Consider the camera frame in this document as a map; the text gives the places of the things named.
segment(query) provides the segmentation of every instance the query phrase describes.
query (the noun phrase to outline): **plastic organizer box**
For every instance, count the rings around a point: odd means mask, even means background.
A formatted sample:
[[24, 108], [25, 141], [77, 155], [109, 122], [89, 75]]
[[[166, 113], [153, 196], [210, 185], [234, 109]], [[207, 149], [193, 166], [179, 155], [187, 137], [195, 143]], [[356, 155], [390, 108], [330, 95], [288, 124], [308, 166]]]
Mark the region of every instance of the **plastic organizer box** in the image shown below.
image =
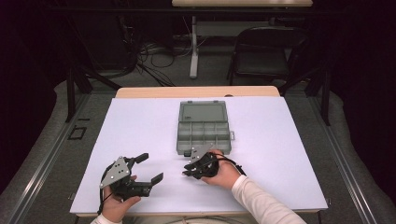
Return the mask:
[[180, 103], [177, 128], [177, 154], [189, 157], [194, 147], [213, 144], [231, 152], [230, 127], [224, 101], [187, 101]]

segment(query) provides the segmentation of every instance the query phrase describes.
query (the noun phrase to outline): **human hand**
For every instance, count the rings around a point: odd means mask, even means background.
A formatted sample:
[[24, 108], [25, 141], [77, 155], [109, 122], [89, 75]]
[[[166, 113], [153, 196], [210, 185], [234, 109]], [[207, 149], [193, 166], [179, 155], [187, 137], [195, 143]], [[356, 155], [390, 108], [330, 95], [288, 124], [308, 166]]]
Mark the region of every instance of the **human hand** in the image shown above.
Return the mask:
[[122, 201], [121, 197], [118, 197], [111, 193], [110, 186], [104, 187], [103, 193], [105, 201], [103, 205], [102, 215], [107, 218], [107, 220], [112, 222], [121, 222], [128, 209], [132, 205], [140, 201], [140, 197], [138, 196], [134, 196], [125, 201]]
[[[212, 149], [209, 150], [209, 152], [216, 154], [218, 159], [223, 158], [223, 153], [218, 149]], [[203, 176], [201, 179], [209, 185], [217, 185], [225, 189], [232, 189], [233, 184], [240, 175], [238, 170], [229, 161], [219, 161], [218, 173], [213, 177]]]

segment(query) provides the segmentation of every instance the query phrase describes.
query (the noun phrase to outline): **white paper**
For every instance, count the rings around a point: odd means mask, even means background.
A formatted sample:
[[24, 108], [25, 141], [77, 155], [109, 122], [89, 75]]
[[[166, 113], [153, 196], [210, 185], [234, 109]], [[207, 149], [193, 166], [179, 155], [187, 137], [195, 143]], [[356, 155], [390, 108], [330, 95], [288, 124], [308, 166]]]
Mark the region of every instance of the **white paper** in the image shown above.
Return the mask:
[[182, 101], [226, 102], [235, 132], [229, 158], [247, 176], [293, 210], [326, 209], [322, 191], [283, 97], [113, 99], [70, 212], [96, 213], [104, 170], [119, 156], [149, 158], [135, 164], [137, 181], [163, 181], [129, 213], [229, 213], [246, 210], [230, 191], [184, 176], [189, 159], [177, 155], [177, 124]]

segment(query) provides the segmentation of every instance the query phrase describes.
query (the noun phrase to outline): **desk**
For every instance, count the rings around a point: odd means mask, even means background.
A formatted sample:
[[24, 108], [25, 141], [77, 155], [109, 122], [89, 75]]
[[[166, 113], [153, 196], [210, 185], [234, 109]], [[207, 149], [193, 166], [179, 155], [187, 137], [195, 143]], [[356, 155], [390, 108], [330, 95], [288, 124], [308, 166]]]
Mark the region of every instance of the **desk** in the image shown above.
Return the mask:
[[[312, 0], [173, 0], [174, 7], [311, 7]], [[214, 36], [237, 36], [242, 31], [255, 27], [268, 25], [266, 21], [250, 22], [227, 22], [227, 21], [203, 21], [198, 22], [192, 16], [191, 36], [192, 36], [192, 55], [190, 78], [197, 78], [198, 73], [198, 35]]]
[[[226, 94], [234, 97], [223, 97]], [[177, 155], [177, 121], [180, 102], [187, 100], [226, 102], [230, 128], [236, 136], [229, 157], [281, 202], [302, 212], [327, 208], [288, 106], [275, 87], [162, 87], [119, 90], [70, 212], [95, 216], [106, 167], [118, 156], [148, 152], [149, 159], [136, 164], [132, 172], [144, 182], [161, 172], [164, 178], [128, 215], [246, 214], [230, 191], [181, 174], [189, 159]]]

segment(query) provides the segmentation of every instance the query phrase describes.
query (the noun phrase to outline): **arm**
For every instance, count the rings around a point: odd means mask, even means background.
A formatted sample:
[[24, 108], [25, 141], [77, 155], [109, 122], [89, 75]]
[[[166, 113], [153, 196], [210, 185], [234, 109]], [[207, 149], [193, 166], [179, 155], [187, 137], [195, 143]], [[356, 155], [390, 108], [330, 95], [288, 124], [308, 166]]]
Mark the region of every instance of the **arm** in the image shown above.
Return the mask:
[[305, 223], [285, 204], [261, 189], [255, 182], [239, 174], [228, 161], [219, 161], [219, 171], [214, 177], [202, 177], [210, 185], [218, 185], [233, 192], [235, 199], [241, 203], [256, 221], [264, 223]]
[[111, 193], [110, 186], [104, 187], [103, 193], [105, 198], [103, 212], [91, 224], [121, 224], [128, 209], [140, 202], [140, 197], [137, 196], [123, 201]]
[[240, 175], [232, 188], [233, 196], [260, 223], [305, 223], [285, 204], [261, 189], [255, 182]]

